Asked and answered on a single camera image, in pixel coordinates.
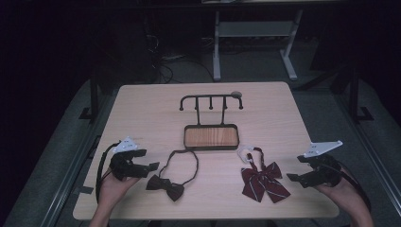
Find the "metal rail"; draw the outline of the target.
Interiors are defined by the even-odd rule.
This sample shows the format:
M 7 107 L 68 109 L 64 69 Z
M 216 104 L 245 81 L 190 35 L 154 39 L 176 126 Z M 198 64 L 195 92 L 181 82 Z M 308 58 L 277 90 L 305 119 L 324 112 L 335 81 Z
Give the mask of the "metal rail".
M 375 174 L 377 175 L 380 183 L 382 184 L 386 194 L 388 195 L 392 205 L 401 215 L 401 190 L 395 184 L 395 181 L 391 177 L 387 168 L 384 166 L 383 162 L 379 158 L 376 149 L 374 148 L 372 142 L 368 139 L 368 135 L 363 130 L 360 124 L 360 120 L 355 120 L 348 111 L 348 104 L 345 99 L 341 96 L 334 95 L 337 105 L 345 115 L 348 123 L 350 124 L 352 130 L 356 134 L 359 142 L 367 153 Z
M 77 96 L 67 108 L 36 169 L 42 176 L 36 178 L 37 183 L 47 186 L 39 227 L 56 226 L 77 178 L 81 174 L 86 178 L 87 171 L 82 169 L 105 128 L 114 100 L 115 96 Z

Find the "burgundy striped bow tie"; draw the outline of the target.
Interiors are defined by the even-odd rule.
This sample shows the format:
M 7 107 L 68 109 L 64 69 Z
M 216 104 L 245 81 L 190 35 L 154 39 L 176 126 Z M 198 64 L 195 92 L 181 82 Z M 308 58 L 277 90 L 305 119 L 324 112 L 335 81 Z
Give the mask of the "burgundy striped bow tie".
M 249 168 L 241 168 L 243 195 L 261 202 L 267 194 L 273 203 L 290 196 L 290 192 L 279 182 L 279 179 L 283 178 L 279 165 L 275 162 L 266 165 L 261 148 L 243 146 L 237 150 L 237 155 L 244 163 L 251 165 Z

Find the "grey metal stand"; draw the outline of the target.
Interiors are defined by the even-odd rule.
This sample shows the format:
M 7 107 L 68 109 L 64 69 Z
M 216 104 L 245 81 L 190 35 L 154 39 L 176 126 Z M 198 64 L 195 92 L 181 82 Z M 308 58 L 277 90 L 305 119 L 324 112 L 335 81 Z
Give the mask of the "grey metal stand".
M 220 20 L 220 13 L 215 16 L 214 50 L 213 50 L 213 80 L 221 80 L 219 39 L 220 38 L 260 38 L 260 37 L 287 37 L 288 43 L 280 50 L 282 62 L 290 80 L 297 80 L 297 74 L 290 59 L 298 28 L 303 16 L 299 9 L 292 21 L 267 22 L 224 22 Z

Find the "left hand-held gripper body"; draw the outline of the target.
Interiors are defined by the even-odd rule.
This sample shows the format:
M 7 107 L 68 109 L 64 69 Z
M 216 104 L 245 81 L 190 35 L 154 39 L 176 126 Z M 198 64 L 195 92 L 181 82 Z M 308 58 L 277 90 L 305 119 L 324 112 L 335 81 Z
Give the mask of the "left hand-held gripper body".
M 133 158 L 129 158 L 128 151 L 138 150 L 138 145 L 129 136 L 123 139 L 114 149 L 113 157 L 109 164 L 112 174 L 122 181 L 126 177 L 146 178 L 148 173 L 140 170 L 142 165 L 135 164 Z

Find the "black metal stand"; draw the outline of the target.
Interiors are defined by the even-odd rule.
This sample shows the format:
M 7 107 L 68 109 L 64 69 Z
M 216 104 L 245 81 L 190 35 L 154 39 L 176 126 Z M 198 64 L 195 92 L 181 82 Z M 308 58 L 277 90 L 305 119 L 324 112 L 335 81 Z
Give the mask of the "black metal stand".
M 91 122 L 93 122 L 98 115 L 99 111 L 98 77 L 99 77 L 98 70 L 94 69 L 90 76 L 90 106 L 82 110 L 79 116 L 80 119 L 89 119 Z
M 349 67 L 348 73 L 348 113 L 355 123 L 373 121 L 374 118 L 367 107 L 358 105 L 359 76 L 355 67 Z

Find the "black bow tie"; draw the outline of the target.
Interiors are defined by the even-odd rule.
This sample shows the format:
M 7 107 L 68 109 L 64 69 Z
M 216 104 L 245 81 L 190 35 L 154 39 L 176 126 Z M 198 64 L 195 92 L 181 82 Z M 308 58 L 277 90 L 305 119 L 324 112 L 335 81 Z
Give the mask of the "black bow tie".
M 195 158 L 196 169 L 195 169 L 195 172 L 194 172 L 193 176 L 189 180 L 184 181 L 183 183 L 173 183 L 171 180 L 169 180 L 169 178 L 163 178 L 162 174 L 168 168 L 171 159 L 176 154 L 183 154 L 183 153 L 191 153 Z M 167 196 L 172 201 L 176 202 L 177 200 L 179 200 L 182 197 L 183 192 L 185 190 L 185 186 L 188 183 L 191 183 L 197 177 L 198 171 L 199 171 L 199 166 L 200 166 L 200 161 L 199 161 L 199 158 L 198 158 L 198 156 L 197 156 L 197 154 L 195 153 L 194 150 L 188 150 L 188 149 L 173 150 L 169 154 L 168 159 L 166 161 L 166 164 L 159 170 L 159 173 L 153 175 L 148 180 L 148 183 L 147 183 L 147 186 L 146 186 L 146 190 L 147 191 L 164 190 L 166 192 Z

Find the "person's left hand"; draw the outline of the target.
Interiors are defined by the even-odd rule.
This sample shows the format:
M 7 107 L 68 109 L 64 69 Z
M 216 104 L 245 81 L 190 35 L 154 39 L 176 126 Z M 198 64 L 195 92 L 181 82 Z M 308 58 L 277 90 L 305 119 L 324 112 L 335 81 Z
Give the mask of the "person's left hand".
M 124 198 L 129 189 L 139 181 L 139 178 L 132 177 L 124 178 L 120 181 L 108 170 L 102 177 L 98 207 L 103 211 L 112 211 Z

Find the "black hook rack wooden tray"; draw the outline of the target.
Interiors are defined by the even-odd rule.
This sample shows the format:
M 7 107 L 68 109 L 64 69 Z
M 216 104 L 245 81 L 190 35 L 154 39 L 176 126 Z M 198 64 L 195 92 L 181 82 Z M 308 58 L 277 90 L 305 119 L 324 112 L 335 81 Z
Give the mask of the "black hook rack wooden tray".
M 221 119 L 218 124 L 201 123 L 201 100 L 208 100 L 208 109 L 214 110 L 214 100 L 220 98 Z M 238 102 L 238 109 L 243 109 L 242 98 L 232 97 L 231 94 L 187 95 L 180 100 L 179 110 L 184 110 L 184 102 L 194 99 L 194 110 L 197 122 L 186 125 L 183 130 L 183 145 L 190 150 L 235 150 L 240 144 L 238 127 L 236 124 L 225 123 L 225 112 L 228 109 L 227 99 L 233 98 Z

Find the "grey tape piece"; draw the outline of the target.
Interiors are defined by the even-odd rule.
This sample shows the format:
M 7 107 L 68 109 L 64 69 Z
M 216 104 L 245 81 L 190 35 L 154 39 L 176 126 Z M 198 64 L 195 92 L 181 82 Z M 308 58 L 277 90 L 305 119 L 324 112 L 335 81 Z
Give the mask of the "grey tape piece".
M 73 193 L 74 193 L 75 195 L 79 195 L 79 194 L 92 194 L 93 191 L 94 191 L 94 189 L 93 189 L 92 187 L 79 186 L 79 187 L 76 187 L 76 188 L 73 190 Z

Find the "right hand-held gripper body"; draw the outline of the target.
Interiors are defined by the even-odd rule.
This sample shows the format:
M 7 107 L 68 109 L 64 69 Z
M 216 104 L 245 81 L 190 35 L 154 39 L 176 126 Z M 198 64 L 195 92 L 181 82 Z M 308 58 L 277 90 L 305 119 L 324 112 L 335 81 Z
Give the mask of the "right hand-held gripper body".
M 310 163 L 312 171 L 301 175 L 307 183 L 301 183 L 304 188 L 323 183 L 335 186 L 340 182 L 340 164 L 329 151 L 342 145 L 341 141 L 311 143 L 304 157 L 316 157 L 316 162 Z

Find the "person's right hand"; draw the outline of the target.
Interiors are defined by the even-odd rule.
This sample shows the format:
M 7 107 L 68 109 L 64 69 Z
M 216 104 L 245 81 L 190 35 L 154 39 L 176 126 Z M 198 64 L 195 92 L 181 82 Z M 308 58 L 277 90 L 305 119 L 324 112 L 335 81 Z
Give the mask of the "person's right hand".
M 344 178 L 342 178 L 336 186 L 330 187 L 326 184 L 320 184 L 315 186 L 315 189 L 323 193 L 349 215 L 355 214 L 365 207 L 363 198 Z

